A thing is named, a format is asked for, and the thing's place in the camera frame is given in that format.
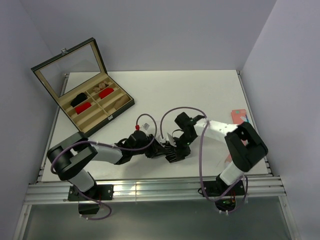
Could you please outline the tan ribbed sock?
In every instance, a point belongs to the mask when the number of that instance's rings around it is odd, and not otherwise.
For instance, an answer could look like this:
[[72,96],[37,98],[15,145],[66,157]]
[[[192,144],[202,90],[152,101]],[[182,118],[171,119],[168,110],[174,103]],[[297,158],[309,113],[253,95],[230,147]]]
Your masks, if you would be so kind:
[[118,110],[123,105],[125,105],[128,101],[130,101],[130,98],[127,95],[123,95],[113,106],[115,110]]

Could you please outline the black white striped sock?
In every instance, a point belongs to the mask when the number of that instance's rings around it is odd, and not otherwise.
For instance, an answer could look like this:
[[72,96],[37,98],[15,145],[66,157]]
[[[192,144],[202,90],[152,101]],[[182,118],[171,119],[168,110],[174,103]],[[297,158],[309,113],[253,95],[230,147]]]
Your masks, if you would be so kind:
[[172,146],[170,144],[165,144],[163,147],[166,151],[165,159],[169,163],[179,162],[186,158],[184,149],[181,147]]

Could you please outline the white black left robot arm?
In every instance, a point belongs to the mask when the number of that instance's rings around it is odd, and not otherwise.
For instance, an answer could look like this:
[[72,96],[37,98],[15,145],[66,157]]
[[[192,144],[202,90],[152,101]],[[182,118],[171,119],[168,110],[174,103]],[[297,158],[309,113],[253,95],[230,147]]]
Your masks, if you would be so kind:
[[123,165],[133,156],[144,155],[153,159],[164,156],[168,150],[155,140],[152,134],[134,131],[113,145],[90,141],[83,132],[77,132],[55,145],[47,152],[51,170],[62,181],[76,186],[86,200],[96,197],[98,188],[91,174],[85,171],[90,161]]

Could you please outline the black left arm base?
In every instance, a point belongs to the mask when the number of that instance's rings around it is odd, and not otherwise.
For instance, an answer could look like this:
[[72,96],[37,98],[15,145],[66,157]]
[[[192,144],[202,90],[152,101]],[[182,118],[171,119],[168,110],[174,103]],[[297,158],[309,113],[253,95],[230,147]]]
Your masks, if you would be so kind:
[[[103,201],[111,201],[113,193],[113,184],[95,184],[86,192],[81,192],[73,185],[69,188],[67,200],[78,202],[78,213],[81,217],[88,220],[102,220],[108,218],[112,213],[111,207]],[[107,210],[107,214],[96,216],[102,209]]]

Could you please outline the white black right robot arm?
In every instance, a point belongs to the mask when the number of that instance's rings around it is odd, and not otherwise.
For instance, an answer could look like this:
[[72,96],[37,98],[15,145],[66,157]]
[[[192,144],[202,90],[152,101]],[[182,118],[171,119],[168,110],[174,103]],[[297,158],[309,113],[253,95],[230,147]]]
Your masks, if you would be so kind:
[[207,137],[226,144],[231,162],[216,179],[216,189],[222,195],[229,194],[234,183],[269,152],[262,138],[248,122],[228,124],[208,120],[203,115],[191,118],[185,112],[179,114],[174,122],[183,131],[175,140],[177,149],[189,146],[197,137],[200,137],[201,142]]

